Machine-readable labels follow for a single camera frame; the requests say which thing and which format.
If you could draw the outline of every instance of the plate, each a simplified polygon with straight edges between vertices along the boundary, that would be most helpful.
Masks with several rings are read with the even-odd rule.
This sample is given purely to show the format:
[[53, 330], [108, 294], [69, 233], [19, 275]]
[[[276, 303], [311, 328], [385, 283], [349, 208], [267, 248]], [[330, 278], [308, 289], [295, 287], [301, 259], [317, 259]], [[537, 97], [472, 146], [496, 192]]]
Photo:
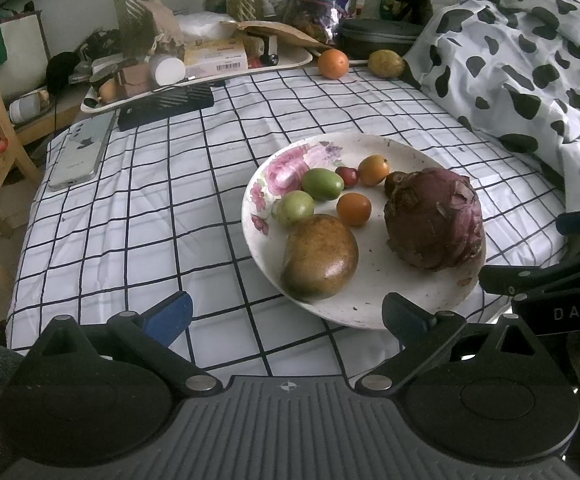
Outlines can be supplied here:
[[[199, 79], [191, 79], [184, 81], [182, 83], [176, 83], [167, 87], [163, 87], [163, 90], [168, 90], [173, 86], [189, 86], [197, 83], [209, 83], [212, 81], [219, 81], [223, 79], [231, 79], [233, 77], [240, 77], [242, 75], [259, 74], [263, 72], [275, 72], [277, 70], [290, 70], [291, 68], [298, 68], [300, 66], [306, 65], [312, 61], [312, 54], [300, 46], [292, 46], [285, 43], [280, 43], [278, 46], [279, 63], [276, 66], [263, 66], [261, 68], [251, 68], [248, 70], [241, 70], [240, 72], [230, 72], [229, 74], [219, 74], [208, 77], [200, 77]], [[107, 105], [97, 106], [95, 108], [90, 108], [83, 101], [81, 102], [81, 111], [84, 114], [100, 114], [102, 112], [107, 112], [108, 110], [114, 110], [124, 106], [132, 101], [146, 97], [147, 95], [154, 94], [154, 92], [160, 91], [159, 89], [153, 92], [144, 92], [143, 94], [138, 94], [128, 99], [121, 99], [120, 101], [115, 101]], [[97, 99], [97, 92], [94, 88], [90, 87], [88, 93], [83, 98]]]
[[[250, 180], [241, 205], [241, 225], [250, 253], [270, 282], [284, 293], [281, 267], [288, 232], [271, 216], [274, 201], [298, 189], [301, 175], [311, 168], [356, 168], [368, 155], [383, 155], [391, 171], [418, 171], [441, 165], [432, 158], [393, 139], [369, 134], [324, 134], [300, 140], [270, 156]], [[281, 181], [280, 173], [290, 174]], [[326, 300], [299, 306], [330, 321], [370, 330], [384, 330], [381, 305], [388, 292], [398, 292], [421, 308], [434, 313], [452, 310], [473, 290], [484, 264], [485, 251], [454, 269], [437, 272], [409, 266], [388, 245], [384, 221], [384, 187], [361, 184], [345, 192], [359, 192], [372, 203], [372, 215], [365, 226], [352, 228], [359, 247], [359, 263], [352, 280]], [[337, 201], [316, 203], [315, 213], [333, 216]]]

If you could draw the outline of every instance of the tablecloth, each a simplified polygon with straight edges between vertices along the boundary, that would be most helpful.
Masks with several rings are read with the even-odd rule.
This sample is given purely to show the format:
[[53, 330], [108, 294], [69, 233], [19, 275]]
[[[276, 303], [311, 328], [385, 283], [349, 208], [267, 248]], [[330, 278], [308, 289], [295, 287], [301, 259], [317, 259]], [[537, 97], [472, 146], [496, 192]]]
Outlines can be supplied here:
[[[233, 374], [354, 378], [394, 355], [388, 332], [337, 326], [280, 295], [244, 242], [241, 200], [256, 167], [316, 134], [390, 137], [470, 176], [489, 263], [549, 264], [563, 248], [554, 224], [562, 194], [404, 82], [365, 68], [331, 81], [308, 68], [213, 92], [211, 108], [115, 128], [96, 178], [58, 192], [48, 176], [67, 137], [52, 142], [8, 314], [11, 348], [25, 353], [57, 314], [100, 323], [186, 290], [193, 321], [171, 348], [224, 383]], [[456, 310], [488, 320], [506, 301], [477, 288]]]

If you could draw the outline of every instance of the green fruit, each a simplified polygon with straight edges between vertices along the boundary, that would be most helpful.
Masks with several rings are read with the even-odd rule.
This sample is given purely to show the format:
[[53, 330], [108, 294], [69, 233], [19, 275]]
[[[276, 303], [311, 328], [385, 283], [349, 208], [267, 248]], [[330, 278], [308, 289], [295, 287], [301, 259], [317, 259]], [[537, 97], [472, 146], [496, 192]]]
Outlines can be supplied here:
[[286, 240], [281, 285], [308, 303], [334, 296], [352, 278], [359, 249], [350, 229], [331, 215], [299, 220]]
[[334, 171], [314, 168], [304, 174], [301, 188], [315, 200], [336, 200], [343, 191], [343, 179]]
[[314, 200], [304, 191], [291, 191], [284, 195], [276, 206], [275, 219], [283, 227], [314, 213]]

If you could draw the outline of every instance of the grid pattern tablecloth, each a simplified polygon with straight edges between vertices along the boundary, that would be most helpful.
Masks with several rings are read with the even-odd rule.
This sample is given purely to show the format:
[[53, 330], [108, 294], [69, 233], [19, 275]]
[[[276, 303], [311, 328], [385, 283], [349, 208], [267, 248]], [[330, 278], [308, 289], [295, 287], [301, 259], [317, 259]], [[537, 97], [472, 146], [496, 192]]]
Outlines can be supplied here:
[[[256, 167], [290, 142], [365, 132], [406, 142], [470, 176], [483, 207], [487, 259], [552, 262], [563, 197], [511, 153], [469, 132], [403, 82], [354, 69], [339, 81], [314, 69], [227, 82], [215, 104], [112, 132], [95, 180], [50, 192], [57, 137], [33, 202], [8, 316], [8, 343], [26, 351], [57, 314], [100, 323], [143, 312], [176, 290], [195, 317], [172, 349], [222, 381], [233, 374], [352, 378], [399, 350], [387, 332], [336, 326], [281, 296], [241, 233], [241, 199]], [[457, 309], [489, 319], [507, 298], [477, 288]]]

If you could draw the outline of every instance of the cow print blanket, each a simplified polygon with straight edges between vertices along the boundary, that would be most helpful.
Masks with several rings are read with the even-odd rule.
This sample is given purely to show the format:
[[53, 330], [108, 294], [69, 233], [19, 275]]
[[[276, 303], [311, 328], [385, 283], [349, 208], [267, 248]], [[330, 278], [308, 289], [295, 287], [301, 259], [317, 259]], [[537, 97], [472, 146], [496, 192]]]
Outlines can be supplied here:
[[580, 210], [580, 0], [464, 0], [406, 60], [466, 128], [562, 176], [566, 208]]

